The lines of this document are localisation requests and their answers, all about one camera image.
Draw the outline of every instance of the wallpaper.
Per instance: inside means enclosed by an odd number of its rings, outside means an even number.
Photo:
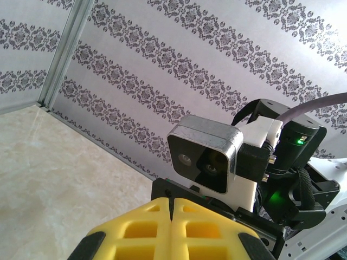
[[[38,99],[73,0],[0,0],[0,109]]]
[[[183,182],[166,136],[184,115],[229,124],[254,99],[292,107],[347,90],[347,4],[326,5],[96,0],[53,111],[150,178]],[[346,106],[308,115],[328,131],[315,156],[346,157]]]

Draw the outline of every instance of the camera lens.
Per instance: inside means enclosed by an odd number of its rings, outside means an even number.
[[[213,167],[211,164],[206,164],[205,168],[210,175],[212,176],[217,175],[217,169]]]
[[[184,165],[187,165],[187,166],[191,166],[191,160],[188,156],[186,156],[185,154],[180,154],[178,156],[178,159],[181,163],[183,163]]]

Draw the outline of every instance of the floor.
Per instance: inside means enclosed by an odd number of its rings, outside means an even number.
[[[67,259],[150,200],[151,180],[36,106],[0,115],[0,165],[2,259]]]

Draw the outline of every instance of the gray cable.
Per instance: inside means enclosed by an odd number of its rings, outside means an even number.
[[[296,107],[291,108],[290,110],[284,112],[283,114],[279,115],[276,120],[282,121],[283,125],[290,122],[292,119],[305,114],[309,111],[322,108],[322,107],[328,107],[333,106],[337,104],[343,104],[347,103],[347,92],[346,93],[340,93],[335,94],[331,96],[325,96],[321,97],[319,99],[314,99],[309,102],[300,104]]]

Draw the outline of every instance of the beige tile floor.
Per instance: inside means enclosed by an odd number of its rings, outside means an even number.
[[[0,259],[67,259],[151,181],[36,106],[0,115]]]

